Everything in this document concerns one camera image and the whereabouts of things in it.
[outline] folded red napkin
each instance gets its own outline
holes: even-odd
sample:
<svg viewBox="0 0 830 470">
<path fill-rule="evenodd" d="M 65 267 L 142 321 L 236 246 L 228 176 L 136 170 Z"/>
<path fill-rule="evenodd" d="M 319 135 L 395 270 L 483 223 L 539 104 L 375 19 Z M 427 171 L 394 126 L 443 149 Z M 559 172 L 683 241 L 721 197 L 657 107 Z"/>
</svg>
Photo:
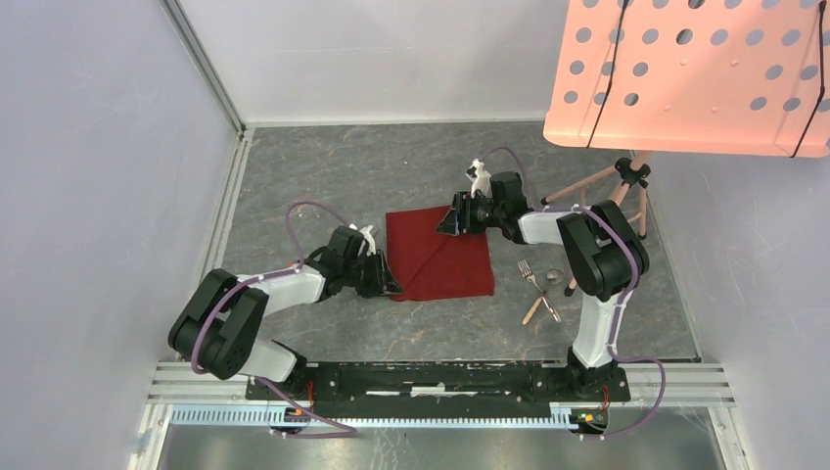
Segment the folded red napkin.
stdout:
<svg viewBox="0 0 830 470">
<path fill-rule="evenodd" d="M 449 206 L 387 213 L 387 251 L 403 294 L 394 301 L 436 301 L 491 296 L 490 252 L 483 233 L 436 233 Z"/>
</svg>

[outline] perforated board hole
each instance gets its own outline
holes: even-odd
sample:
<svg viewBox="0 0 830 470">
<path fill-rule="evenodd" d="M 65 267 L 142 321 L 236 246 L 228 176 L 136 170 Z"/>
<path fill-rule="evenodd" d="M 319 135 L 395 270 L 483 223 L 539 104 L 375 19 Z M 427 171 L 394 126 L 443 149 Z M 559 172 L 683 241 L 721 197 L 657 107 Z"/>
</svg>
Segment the perforated board hole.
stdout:
<svg viewBox="0 0 830 470">
<path fill-rule="evenodd" d="M 784 111 L 786 111 L 787 113 L 795 111 L 798 108 L 798 106 L 801 105 L 801 103 L 802 100 L 798 98 L 790 98 L 789 100 L 784 102 Z"/>
<path fill-rule="evenodd" d="M 802 80 L 809 80 L 818 74 L 818 66 L 807 66 L 805 67 L 799 77 Z"/>
<path fill-rule="evenodd" d="M 763 39 L 763 31 L 760 29 L 753 29 L 747 34 L 747 45 L 755 46 Z"/>
<path fill-rule="evenodd" d="M 620 42 L 623 42 L 623 39 L 625 39 L 625 29 L 620 30 Z M 608 40 L 612 44 L 617 41 L 617 29 L 616 28 L 612 29 L 611 32 L 608 34 Z"/>
<path fill-rule="evenodd" d="M 582 61 L 571 62 L 571 73 L 573 73 L 574 75 L 579 75 L 584 70 L 585 64 Z"/>
<path fill-rule="evenodd" d="M 643 33 L 643 43 L 644 44 L 654 44 L 654 41 L 657 40 L 660 33 L 654 29 L 646 29 L 646 32 Z"/>
<path fill-rule="evenodd" d="M 634 76 L 643 76 L 646 72 L 648 72 L 648 64 L 641 62 L 634 66 L 634 70 L 632 70 L 632 72 L 634 73 Z"/>
<path fill-rule="evenodd" d="M 713 46 L 719 46 L 726 42 L 726 39 L 729 37 L 729 31 L 726 29 L 719 29 L 712 33 L 712 38 L 710 38 L 710 42 Z"/>
<path fill-rule="evenodd" d="M 759 111 L 766 106 L 766 98 L 759 96 L 758 98 L 754 99 L 752 103 L 750 103 L 750 109 L 753 111 Z"/>
<path fill-rule="evenodd" d="M 591 38 L 591 30 L 588 27 L 581 27 L 579 31 L 576 32 L 576 42 L 585 43 L 588 42 Z"/>
<path fill-rule="evenodd" d="M 691 29 L 687 27 L 685 29 L 681 29 L 680 32 L 677 34 L 677 37 L 674 38 L 674 40 L 677 41 L 677 44 L 680 44 L 682 46 L 684 44 L 690 43 L 692 41 L 692 36 L 694 36 L 694 33 Z"/>
<path fill-rule="evenodd" d="M 772 66 L 769 69 L 767 69 L 764 76 L 766 77 L 767 80 L 774 80 L 775 78 L 778 78 L 779 76 L 781 76 L 781 73 L 783 73 L 783 72 L 784 72 L 783 67 L 781 67 L 779 65 L 775 65 L 775 66 Z"/>
<path fill-rule="evenodd" d="M 781 37 L 781 44 L 784 44 L 785 46 L 792 46 L 793 44 L 799 42 L 800 37 L 802 37 L 801 31 L 797 29 L 790 29 L 784 33 L 783 37 Z"/>
</svg>

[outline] black rubber band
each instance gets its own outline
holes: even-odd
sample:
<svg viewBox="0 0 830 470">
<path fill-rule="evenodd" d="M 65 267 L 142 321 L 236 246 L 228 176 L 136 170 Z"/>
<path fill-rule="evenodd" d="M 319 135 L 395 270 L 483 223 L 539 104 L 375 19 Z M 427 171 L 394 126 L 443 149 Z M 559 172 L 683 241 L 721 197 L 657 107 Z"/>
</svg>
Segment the black rubber band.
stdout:
<svg viewBox="0 0 830 470">
<path fill-rule="evenodd" d="M 631 0 L 622 0 L 622 9 L 620 10 L 620 20 L 617 22 L 617 38 L 614 41 L 614 55 L 611 58 L 611 71 L 608 73 L 608 87 L 605 89 L 605 98 L 602 100 L 602 105 L 599 107 L 599 114 L 597 120 L 594 121 L 594 127 L 591 129 L 591 136 L 588 137 L 588 145 L 586 149 L 591 148 L 591 142 L 594 140 L 594 133 L 596 132 L 599 119 L 602 117 L 602 112 L 605 111 L 605 104 L 608 103 L 608 97 L 611 94 L 611 85 L 614 83 L 614 71 L 617 69 L 617 50 L 620 47 L 620 36 L 623 34 L 623 18 L 625 17 L 625 10 L 628 9 L 628 4 Z"/>
<path fill-rule="evenodd" d="M 815 106 L 812 108 L 812 113 L 809 115 L 807 125 L 805 125 L 805 130 L 802 132 L 801 138 L 799 138 L 799 143 L 796 144 L 796 150 L 794 150 L 793 155 L 790 156 L 791 159 L 794 159 L 799 153 L 799 149 L 802 147 L 802 142 L 804 142 L 804 139 L 807 136 L 809 125 L 812 124 L 812 119 L 815 118 L 815 113 L 818 111 L 818 105 L 820 105 L 821 100 L 824 99 L 824 45 L 821 43 L 821 35 L 824 33 L 824 11 L 826 9 L 827 0 L 821 0 L 821 2 L 818 3 L 818 68 L 819 73 L 821 73 L 821 84 L 818 88 L 818 99 L 815 100 Z"/>
</svg>

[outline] purple cable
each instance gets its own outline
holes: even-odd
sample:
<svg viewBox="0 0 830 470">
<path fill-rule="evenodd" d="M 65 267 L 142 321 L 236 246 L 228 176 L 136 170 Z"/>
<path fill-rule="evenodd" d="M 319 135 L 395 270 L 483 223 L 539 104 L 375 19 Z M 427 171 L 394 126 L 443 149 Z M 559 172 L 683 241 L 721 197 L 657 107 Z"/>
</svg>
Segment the purple cable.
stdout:
<svg viewBox="0 0 830 470">
<path fill-rule="evenodd" d="M 287 434 L 287 433 L 284 433 L 283 434 L 284 438 L 287 438 L 287 439 L 350 438 L 350 437 L 354 436 L 355 434 L 357 434 L 357 430 L 352 428 L 351 426 L 347 426 L 345 424 L 341 424 L 341 423 L 338 423 L 336 421 L 332 421 L 329 418 L 324 418 L 323 416 L 320 416 L 319 414 L 315 413 L 314 411 L 311 411 L 310 409 L 303 408 L 296 401 L 291 399 L 291 397 L 289 397 L 288 394 L 286 394 L 279 387 L 277 387 L 277 384 L 271 382 L 270 380 L 268 380 L 264 377 L 256 377 L 256 380 L 258 380 L 260 384 L 267 387 L 271 392 L 276 394 L 277 397 L 279 397 L 280 399 L 282 399 L 284 401 L 287 401 L 288 404 L 290 404 L 294 408 L 302 411 L 302 414 L 304 414 L 306 416 L 310 416 L 310 417 L 316 419 L 317 421 L 320 421 L 321 423 L 326 423 L 330 426 L 334 426 L 336 428 L 339 428 L 339 429 L 343 430 L 342 432 L 338 432 L 338 433 L 326 433 L 326 434 Z"/>
<path fill-rule="evenodd" d="M 481 160 L 482 163 L 484 163 L 484 159 L 498 152 L 499 150 L 507 152 L 508 154 L 510 154 L 511 157 L 513 157 L 513 160 L 516 161 L 516 166 L 519 168 L 519 175 L 522 176 L 522 182 L 525 183 L 525 187 L 528 188 L 527 192 L 525 193 L 525 198 L 528 199 L 528 201 L 530 201 L 530 207 L 534 211 L 540 211 L 542 207 L 539 205 L 539 202 L 535 199 L 535 195 L 533 193 L 533 185 L 532 183 L 530 183 L 530 180 L 528 179 L 528 174 L 525 172 L 525 166 L 522 164 L 522 161 L 519 160 L 519 157 L 516 155 L 516 153 L 510 150 L 510 147 L 496 147 L 487 152 L 486 154 L 482 155 L 482 157 L 479 160 Z"/>
<path fill-rule="evenodd" d="M 628 260 L 628 264 L 631 266 L 631 281 L 628 282 L 628 285 L 625 286 L 625 289 L 622 290 L 620 296 L 618 297 L 617 305 L 614 307 L 614 318 L 612 319 L 613 326 L 611 328 L 611 334 L 608 338 L 608 354 L 611 355 L 617 362 L 623 363 L 631 363 L 631 362 L 654 362 L 657 365 L 657 368 L 660 369 L 660 391 L 657 393 L 657 399 L 654 401 L 654 405 L 651 409 L 648 410 L 645 416 L 642 419 L 637 421 L 636 423 L 628 426 L 627 428 L 620 429 L 618 431 L 614 431 L 612 433 L 605 434 L 603 436 L 589 436 L 589 435 L 582 435 L 584 438 L 588 438 L 591 441 L 602 441 L 608 438 L 613 438 L 616 436 L 622 436 L 625 434 L 630 433 L 631 431 L 639 428 L 640 426 L 646 424 L 654 417 L 655 413 L 657 412 L 657 408 L 660 406 L 660 402 L 663 401 L 663 395 L 666 392 L 666 369 L 663 367 L 663 363 L 660 362 L 659 359 L 650 355 L 639 355 L 635 357 L 620 357 L 617 355 L 617 352 L 614 351 L 614 345 L 617 342 L 617 336 L 620 334 L 620 320 L 623 316 L 623 306 L 620 304 L 620 299 L 622 299 L 623 303 L 628 302 L 628 296 L 631 294 L 631 291 L 634 289 L 634 286 L 637 284 L 637 280 L 639 280 L 640 274 L 637 269 L 637 263 L 634 260 L 634 255 L 631 253 L 631 250 L 625 245 L 623 239 L 620 238 L 620 235 L 614 231 L 613 228 L 603 220 L 599 215 L 592 212 L 588 208 L 584 208 L 582 206 L 574 206 L 574 211 L 583 212 L 592 219 L 594 219 L 600 227 L 603 228 L 610 236 L 611 239 L 614 240 L 614 243 L 620 247 L 622 253 L 625 255 L 625 259 Z"/>
<path fill-rule="evenodd" d="M 286 210 L 285 221 L 286 221 L 286 226 L 288 228 L 288 234 L 291 236 L 292 241 L 294 241 L 294 246 L 295 246 L 295 248 L 297 248 L 297 253 L 298 253 L 298 256 L 300 257 L 298 263 L 295 266 L 288 267 L 286 269 L 280 269 L 280 270 L 277 270 L 277 271 L 270 271 L 270 272 L 266 272 L 264 274 L 259 274 L 258 276 L 254 276 L 250 279 L 246 279 L 246 280 L 240 282 L 239 284 L 237 284 L 236 286 L 234 286 L 233 288 L 231 288 L 224 296 L 222 296 L 221 299 L 219 299 L 219 302 L 216 303 L 216 305 L 213 307 L 213 309 L 207 315 L 207 318 L 205 319 L 205 324 L 202 325 L 202 329 L 199 331 L 199 335 L 196 337 L 196 343 L 193 345 L 193 352 L 190 354 L 190 368 L 193 370 L 193 372 L 195 372 L 197 374 L 207 374 L 208 373 L 206 370 L 204 370 L 202 367 L 199 366 L 199 352 L 202 349 L 202 343 L 205 341 L 205 336 L 208 335 L 208 329 L 210 328 L 210 325 L 213 323 L 213 320 L 216 318 L 216 316 L 219 314 L 219 312 L 222 310 L 222 308 L 239 291 L 241 291 L 245 287 L 250 286 L 251 284 L 254 284 L 254 283 L 257 283 L 257 282 L 261 282 L 261 281 L 264 281 L 264 280 L 267 280 L 267 279 L 275 279 L 277 277 L 287 276 L 289 274 L 294 274 L 294 273 L 298 272 L 300 269 L 302 269 L 302 267 L 305 265 L 305 255 L 302 253 L 302 245 L 300 244 L 300 239 L 297 237 L 297 233 L 295 232 L 294 227 L 291 224 L 291 212 L 295 208 L 297 208 L 299 206 L 305 206 L 305 205 L 316 206 L 316 207 L 322 209 L 323 211 L 326 211 L 326 212 L 330 213 L 331 215 L 333 215 L 334 217 L 336 217 L 343 225 L 348 225 L 348 222 L 346 221 L 346 219 L 342 215 L 340 215 L 337 211 L 335 211 L 335 210 L 333 210 L 333 209 L 331 209 L 331 208 L 329 208 L 325 205 L 322 205 L 320 203 L 314 202 L 314 201 L 297 201 L 295 203 L 292 203 L 290 206 L 288 206 L 288 209 Z M 340 429 L 345 430 L 342 433 L 313 434 L 313 435 L 296 434 L 296 435 L 286 435 L 286 437 L 290 437 L 290 438 L 293 438 L 293 439 L 346 438 L 346 437 L 354 436 L 354 434 L 357 433 L 357 430 L 352 428 L 352 427 L 349 427 L 345 424 L 335 423 L 334 421 L 332 421 L 330 419 L 324 418 L 324 417 L 320 416 L 319 414 L 316 414 L 313 411 L 305 409 L 302 406 L 298 405 L 296 401 L 289 398 L 289 396 L 285 392 L 280 390 L 280 388 L 277 386 L 277 384 L 271 382 L 270 380 L 268 380 L 266 378 L 263 378 L 263 377 L 257 377 L 256 379 L 260 383 L 265 385 L 265 387 L 268 387 L 268 389 L 270 389 L 272 392 L 277 394 L 277 396 L 279 396 L 281 399 L 287 401 L 288 403 L 291 404 L 291 406 L 299 409 L 300 411 L 307 414 L 308 416 L 311 416 L 312 418 L 314 418 L 318 421 L 324 422 L 326 424 L 330 424 L 330 425 L 332 425 L 336 428 L 340 428 Z"/>
</svg>

